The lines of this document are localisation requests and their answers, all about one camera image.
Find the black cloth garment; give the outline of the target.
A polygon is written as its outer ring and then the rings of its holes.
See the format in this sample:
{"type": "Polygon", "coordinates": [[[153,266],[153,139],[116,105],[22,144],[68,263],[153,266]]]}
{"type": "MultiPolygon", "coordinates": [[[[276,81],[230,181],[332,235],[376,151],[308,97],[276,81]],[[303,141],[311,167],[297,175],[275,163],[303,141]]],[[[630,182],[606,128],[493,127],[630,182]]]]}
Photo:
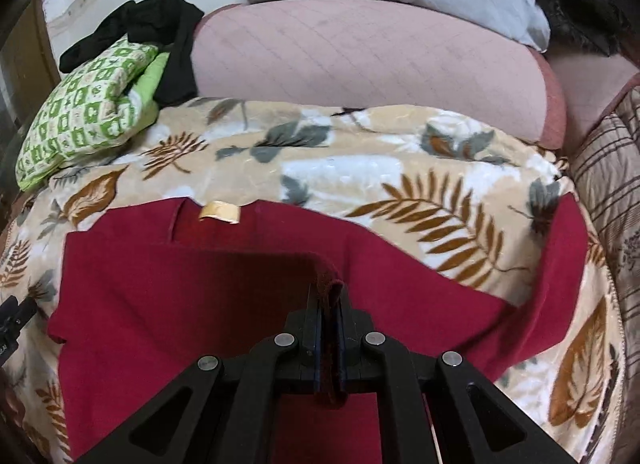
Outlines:
{"type": "Polygon", "coordinates": [[[64,74],[72,72],[122,37],[135,44],[155,45],[169,56],[154,100],[162,108],[180,106],[198,95],[191,54],[203,18],[204,12],[186,0],[130,0],[63,52],[58,67],[64,74]]]}

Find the striped brown quilt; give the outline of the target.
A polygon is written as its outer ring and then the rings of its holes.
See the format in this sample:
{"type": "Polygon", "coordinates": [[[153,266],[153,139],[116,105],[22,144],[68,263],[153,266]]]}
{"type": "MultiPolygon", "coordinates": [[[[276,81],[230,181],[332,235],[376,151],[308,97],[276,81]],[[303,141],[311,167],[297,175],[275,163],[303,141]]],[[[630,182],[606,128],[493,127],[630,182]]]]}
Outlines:
{"type": "Polygon", "coordinates": [[[612,271],[626,336],[627,390],[639,395],[639,89],[603,117],[570,174],[612,271]]]}

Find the green white patterned pillow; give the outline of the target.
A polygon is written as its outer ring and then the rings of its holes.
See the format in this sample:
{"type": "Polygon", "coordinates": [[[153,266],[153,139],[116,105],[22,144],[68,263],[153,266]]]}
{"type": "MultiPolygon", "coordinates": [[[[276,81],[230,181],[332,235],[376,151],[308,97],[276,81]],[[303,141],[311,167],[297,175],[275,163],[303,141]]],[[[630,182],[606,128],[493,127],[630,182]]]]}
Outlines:
{"type": "Polygon", "coordinates": [[[169,59],[153,45],[122,37],[49,94],[17,155],[15,178],[26,192],[54,172],[121,146],[153,124],[154,94],[169,59]]]}

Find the dark red fleece garment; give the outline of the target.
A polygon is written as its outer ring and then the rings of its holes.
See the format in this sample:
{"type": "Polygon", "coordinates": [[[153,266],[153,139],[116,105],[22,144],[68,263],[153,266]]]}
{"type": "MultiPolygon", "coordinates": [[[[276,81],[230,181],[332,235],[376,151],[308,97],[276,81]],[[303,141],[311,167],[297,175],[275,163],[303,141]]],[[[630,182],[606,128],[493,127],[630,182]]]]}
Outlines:
{"type": "Polygon", "coordinates": [[[48,323],[68,439],[81,456],[204,354],[242,356],[278,334],[308,292],[345,285],[352,306],[408,349],[460,351],[491,380],[566,335],[588,234],[570,196],[556,210],[522,306],[467,288],[375,233],[257,201],[237,224],[171,198],[113,208],[66,236],[48,323]]]}

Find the leaf pattern fleece blanket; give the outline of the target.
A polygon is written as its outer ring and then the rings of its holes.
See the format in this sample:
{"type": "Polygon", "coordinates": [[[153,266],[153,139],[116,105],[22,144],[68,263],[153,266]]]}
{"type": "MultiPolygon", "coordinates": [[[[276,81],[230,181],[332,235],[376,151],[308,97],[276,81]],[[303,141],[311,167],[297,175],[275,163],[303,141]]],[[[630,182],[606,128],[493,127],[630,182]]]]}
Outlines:
{"type": "Polygon", "coordinates": [[[356,222],[443,276],[521,305],[552,213],[576,192],[552,152],[455,112],[209,98],[163,110],[123,148],[52,175],[10,223],[1,293],[39,309],[4,370],[6,416],[40,458],[70,462],[60,350],[46,322],[66,234],[113,208],[180,196],[293,204],[356,222]]]}

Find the pink quilted bolster cushion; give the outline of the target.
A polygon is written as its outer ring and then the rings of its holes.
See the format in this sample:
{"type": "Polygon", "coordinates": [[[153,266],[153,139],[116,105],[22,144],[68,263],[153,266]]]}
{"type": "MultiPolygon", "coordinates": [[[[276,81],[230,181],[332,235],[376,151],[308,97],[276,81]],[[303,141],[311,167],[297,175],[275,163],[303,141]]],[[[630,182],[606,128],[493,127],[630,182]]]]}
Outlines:
{"type": "Polygon", "coordinates": [[[220,8],[195,33],[203,96],[370,108],[432,106],[556,150],[561,84],[533,49],[433,10],[382,0],[220,8]]]}

